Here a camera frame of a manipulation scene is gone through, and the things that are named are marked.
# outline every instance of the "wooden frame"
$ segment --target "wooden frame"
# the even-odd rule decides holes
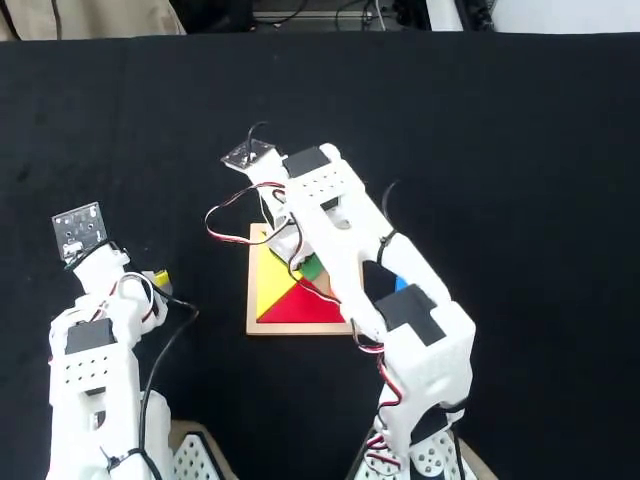
[[[260,239],[266,228],[264,223],[252,223],[250,239]],[[260,323],[256,315],[258,291],[258,247],[249,247],[249,273],[247,275],[247,335],[351,335],[347,323]]]

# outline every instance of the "black table surface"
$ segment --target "black table surface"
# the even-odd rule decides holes
[[[258,120],[332,142],[477,323],[461,432],[501,478],[631,478],[640,36],[200,36],[0,46],[3,478],[47,471],[49,322],[81,293],[50,217],[98,200],[201,306],[157,389],[242,478],[343,478],[381,387],[350,338],[244,334],[248,252],[203,213]],[[248,232],[255,198],[219,219]],[[142,378],[184,319],[136,347]]]

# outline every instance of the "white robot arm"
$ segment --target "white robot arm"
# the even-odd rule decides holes
[[[52,220],[61,258],[85,295],[51,323],[47,479],[171,478],[170,411],[156,392],[148,398],[146,443],[140,445],[140,379],[132,351],[143,334],[163,324],[166,300],[154,291],[151,272],[132,269],[126,251],[107,240],[97,203]]]
[[[254,187],[265,186],[259,192],[274,219],[272,251],[294,268],[315,253],[345,321],[378,343],[370,352],[381,354],[386,385],[374,420],[378,433],[356,477],[464,476],[455,458],[449,469],[444,455],[432,455],[438,458],[433,464],[425,460],[435,443],[452,448],[443,432],[464,414],[475,335],[473,321],[429,263],[393,229],[331,144],[283,156],[250,135],[222,161]],[[377,261],[408,287],[374,305],[362,289],[365,260]]]

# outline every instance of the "red triangle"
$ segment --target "red triangle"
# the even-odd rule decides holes
[[[310,285],[307,280],[300,280]],[[258,319],[258,323],[344,323],[340,307],[294,285]]]

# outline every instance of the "yellow triangle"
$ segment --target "yellow triangle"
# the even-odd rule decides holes
[[[267,310],[280,300],[296,282],[289,276],[287,266],[269,249],[266,243],[255,245],[258,249],[256,318],[260,318]],[[302,275],[293,272],[300,279]]]

